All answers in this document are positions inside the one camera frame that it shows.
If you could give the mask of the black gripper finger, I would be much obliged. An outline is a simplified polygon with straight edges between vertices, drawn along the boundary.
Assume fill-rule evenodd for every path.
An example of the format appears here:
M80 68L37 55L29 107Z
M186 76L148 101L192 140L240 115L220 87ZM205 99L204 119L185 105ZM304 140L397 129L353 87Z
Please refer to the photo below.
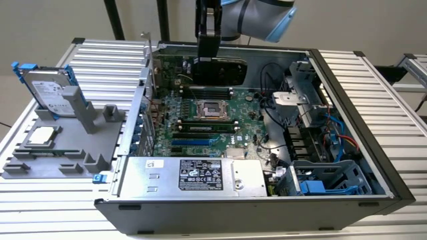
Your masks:
M217 56L221 41L221 16L223 8L220 0L194 1L196 75L209 72L211 62Z

